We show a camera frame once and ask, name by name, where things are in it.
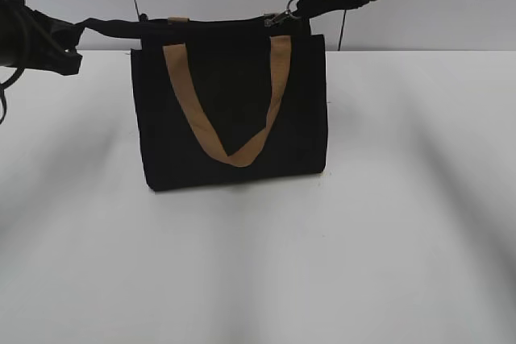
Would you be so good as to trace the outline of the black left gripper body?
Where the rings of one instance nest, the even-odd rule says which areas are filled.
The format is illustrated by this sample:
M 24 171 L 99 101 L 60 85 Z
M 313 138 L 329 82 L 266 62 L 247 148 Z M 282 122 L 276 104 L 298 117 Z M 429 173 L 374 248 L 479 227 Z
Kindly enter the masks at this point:
M 44 14 L 25 0 L 1 0 L 1 66 L 15 67 L 24 55 L 26 67 L 44 66 L 44 41 L 36 23 L 44 27 Z

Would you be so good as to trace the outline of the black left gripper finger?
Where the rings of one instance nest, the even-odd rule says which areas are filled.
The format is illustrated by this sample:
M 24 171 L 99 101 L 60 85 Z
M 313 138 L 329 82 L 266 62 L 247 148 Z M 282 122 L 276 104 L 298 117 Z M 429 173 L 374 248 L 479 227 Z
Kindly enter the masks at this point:
M 80 71 L 83 56 L 77 52 L 40 50 L 40 68 L 62 76 L 77 75 Z
M 70 23 L 54 19 L 46 14 L 34 11 L 35 21 L 62 49 L 75 52 L 85 28 L 80 23 Z

